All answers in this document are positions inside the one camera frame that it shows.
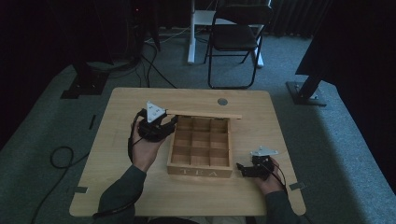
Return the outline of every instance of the black backdrop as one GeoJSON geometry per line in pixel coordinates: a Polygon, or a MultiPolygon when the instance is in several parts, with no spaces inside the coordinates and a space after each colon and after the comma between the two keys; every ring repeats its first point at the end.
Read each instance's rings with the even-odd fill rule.
{"type": "Polygon", "coordinates": [[[393,191],[395,11],[396,3],[391,0],[334,0],[296,72],[323,76],[336,86],[393,191]]]}
{"type": "MultiPolygon", "coordinates": [[[[0,1],[0,148],[52,78],[72,63],[73,53],[82,61],[111,63],[133,46],[126,30],[130,1],[147,0],[0,1]],[[68,50],[68,44],[75,51],[68,50]]],[[[261,1],[265,0],[219,3],[261,1]]],[[[268,31],[311,37],[330,1],[272,0],[276,15],[268,31]]],[[[197,0],[196,8],[206,9],[210,2],[197,0]]],[[[159,0],[158,4],[161,26],[190,26],[191,1],[159,0]]]]}

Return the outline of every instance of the cable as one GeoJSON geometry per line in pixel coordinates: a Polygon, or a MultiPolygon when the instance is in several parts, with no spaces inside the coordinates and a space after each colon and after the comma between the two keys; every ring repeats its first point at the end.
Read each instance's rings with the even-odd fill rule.
{"type": "MultiPolygon", "coordinates": [[[[143,78],[145,79],[146,85],[147,85],[146,66],[145,66],[144,63],[142,63],[142,66],[143,66],[143,78]]],[[[139,78],[140,78],[139,87],[141,88],[141,87],[142,87],[142,80],[141,80],[141,77],[140,77],[140,76],[139,76],[139,78]]]]}
{"type": "Polygon", "coordinates": [[[139,63],[140,63],[140,59],[133,58],[133,59],[130,59],[128,63],[122,64],[122,65],[117,66],[117,67],[112,67],[112,68],[108,68],[108,69],[101,69],[101,68],[97,68],[97,67],[94,67],[94,66],[90,65],[90,68],[93,71],[112,73],[112,72],[119,72],[119,71],[127,71],[129,69],[137,67],[137,65],[139,63]]]}
{"type": "MultiPolygon", "coordinates": [[[[185,28],[185,29],[183,29],[181,32],[179,32],[179,33],[177,33],[177,34],[174,34],[174,35],[169,36],[167,39],[161,41],[160,43],[165,43],[166,41],[168,41],[168,40],[170,40],[170,39],[172,39],[172,38],[175,38],[175,37],[178,36],[178,35],[183,34],[183,33],[186,32],[188,29],[190,29],[190,26],[187,27],[187,28],[185,28]]],[[[151,40],[152,40],[152,38],[146,40],[145,43],[150,43],[150,44],[152,44],[153,42],[152,42],[151,40]]]]}
{"type": "Polygon", "coordinates": [[[306,215],[306,213],[304,214],[304,217],[306,218],[306,220],[307,220],[309,223],[314,224],[314,222],[311,220],[311,218],[309,218],[309,217],[306,215]]]}
{"type": "Polygon", "coordinates": [[[134,71],[134,72],[136,73],[137,77],[139,78],[139,88],[141,88],[142,87],[142,77],[139,75],[137,70],[134,71]]]}
{"type": "Polygon", "coordinates": [[[141,137],[139,140],[137,140],[135,143],[133,143],[134,128],[136,126],[137,119],[139,118],[139,116],[142,116],[144,112],[145,112],[145,110],[143,110],[143,109],[140,110],[136,114],[136,116],[134,116],[134,121],[132,122],[131,134],[129,135],[129,138],[128,138],[128,156],[129,156],[129,159],[131,160],[131,162],[133,162],[132,149],[134,148],[134,145],[136,145],[138,142],[140,142],[143,139],[143,137],[141,137]]]}
{"type": "Polygon", "coordinates": [[[268,169],[266,166],[263,166],[263,167],[264,167],[264,168],[265,168],[265,169],[266,169],[277,181],[279,181],[280,185],[282,186],[282,189],[285,191],[286,195],[289,196],[288,189],[286,188],[286,178],[285,178],[285,175],[283,174],[283,171],[280,169],[280,167],[279,167],[278,165],[274,164],[274,166],[276,166],[276,168],[277,168],[277,169],[280,171],[280,173],[282,174],[282,176],[283,176],[283,181],[284,181],[285,183],[283,183],[282,180],[280,179],[280,177],[277,176],[276,174],[274,174],[274,172],[270,171],[270,169],[268,169]]]}
{"type": "Polygon", "coordinates": [[[117,77],[116,77],[116,76],[114,76],[114,77],[109,77],[108,79],[117,79],[117,78],[120,78],[120,77],[126,77],[126,76],[132,74],[133,72],[137,73],[137,68],[138,68],[139,65],[141,65],[141,64],[142,64],[142,61],[139,60],[138,65],[134,67],[134,70],[132,70],[132,71],[130,71],[130,72],[127,72],[127,73],[125,73],[125,74],[123,74],[123,75],[117,76],[117,77]]]}
{"type": "Polygon", "coordinates": [[[126,209],[128,209],[129,207],[133,206],[137,200],[140,198],[140,196],[142,195],[143,190],[141,189],[140,192],[136,195],[136,197],[134,197],[130,202],[128,202],[127,204],[113,209],[113,210],[106,210],[104,212],[100,212],[100,213],[95,213],[93,214],[92,218],[93,219],[97,219],[99,217],[107,217],[107,216],[112,216],[112,215],[116,215],[117,213],[120,213],[126,209]]]}
{"type": "Polygon", "coordinates": [[[171,85],[173,88],[177,89],[177,87],[176,87],[174,84],[172,84],[166,77],[164,77],[163,74],[162,74],[162,73],[157,69],[157,67],[155,67],[155,65],[153,64],[155,58],[157,57],[157,49],[156,49],[154,46],[152,46],[152,45],[150,45],[150,44],[148,44],[148,43],[145,43],[145,44],[147,44],[147,45],[149,45],[150,47],[152,47],[152,48],[155,49],[155,51],[154,51],[154,52],[155,52],[155,55],[154,55],[154,57],[153,57],[153,59],[152,59],[151,61],[149,61],[149,59],[147,59],[144,55],[141,55],[142,58],[143,58],[144,60],[146,60],[146,62],[148,62],[148,63],[150,64],[150,67],[149,67],[149,69],[148,69],[148,76],[147,76],[148,88],[149,88],[149,70],[151,69],[151,67],[153,67],[153,68],[155,69],[155,71],[157,71],[157,73],[158,73],[167,83],[169,83],[169,85],[171,85]]]}
{"type": "Polygon", "coordinates": [[[201,37],[198,37],[198,36],[196,36],[195,39],[196,39],[198,42],[204,43],[204,44],[207,44],[207,41],[208,41],[207,39],[201,38],[201,37]]]}
{"type": "Polygon", "coordinates": [[[31,220],[31,224],[35,223],[35,219],[37,218],[38,212],[41,209],[41,206],[44,204],[44,202],[47,200],[47,198],[51,195],[51,193],[56,189],[56,187],[58,187],[58,185],[61,183],[61,181],[64,179],[67,171],[69,170],[70,167],[78,164],[79,162],[81,162],[82,160],[84,160],[85,158],[88,157],[88,155],[90,155],[90,153],[85,154],[83,157],[81,157],[79,160],[73,162],[74,159],[74,151],[73,148],[71,147],[56,147],[50,154],[49,157],[49,162],[50,164],[55,167],[56,169],[64,169],[64,173],[61,175],[61,177],[59,178],[59,180],[55,183],[55,185],[52,187],[52,189],[46,194],[46,196],[43,198],[43,200],[41,200],[40,204],[38,205],[37,209],[35,210],[35,214],[32,217],[31,220]],[[61,149],[67,149],[70,152],[70,159],[69,162],[67,163],[66,166],[60,166],[55,164],[53,158],[56,152],[58,152],[61,149]]]}

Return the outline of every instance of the chair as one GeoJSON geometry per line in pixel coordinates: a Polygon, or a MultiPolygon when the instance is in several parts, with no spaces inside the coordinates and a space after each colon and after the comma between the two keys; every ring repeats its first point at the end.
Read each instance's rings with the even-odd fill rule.
{"type": "Polygon", "coordinates": [[[212,89],[236,90],[249,88],[256,76],[256,68],[259,61],[262,47],[262,34],[273,16],[273,10],[267,5],[228,5],[216,10],[212,21],[212,27],[207,43],[206,58],[209,57],[209,71],[207,84],[212,89]],[[230,24],[219,23],[223,19],[230,21],[230,24]],[[253,31],[253,26],[258,25],[257,32],[253,31]],[[213,54],[213,48],[218,51],[246,51],[246,54],[213,54]],[[241,63],[245,62],[250,52],[257,50],[254,62],[253,75],[250,83],[245,86],[213,86],[212,58],[215,56],[245,56],[241,63]]]}

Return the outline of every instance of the wooden grid box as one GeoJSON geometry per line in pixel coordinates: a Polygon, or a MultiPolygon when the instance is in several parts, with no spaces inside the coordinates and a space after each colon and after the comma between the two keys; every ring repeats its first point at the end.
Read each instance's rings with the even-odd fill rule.
{"type": "Polygon", "coordinates": [[[172,134],[169,175],[230,177],[230,119],[179,117],[172,134]]]}

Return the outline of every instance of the table leg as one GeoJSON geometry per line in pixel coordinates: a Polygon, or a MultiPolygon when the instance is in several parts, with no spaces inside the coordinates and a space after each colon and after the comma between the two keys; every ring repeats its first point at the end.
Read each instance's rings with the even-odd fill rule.
{"type": "Polygon", "coordinates": [[[195,0],[191,0],[191,27],[190,27],[190,47],[189,47],[189,59],[188,63],[194,63],[195,57],[195,0]]]}
{"type": "MultiPolygon", "coordinates": [[[[254,56],[257,57],[257,50],[254,50],[254,56]]],[[[259,61],[257,62],[257,66],[258,66],[258,67],[263,67],[263,66],[264,66],[264,61],[262,60],[262,53],[259,55],[259,61]]]]}

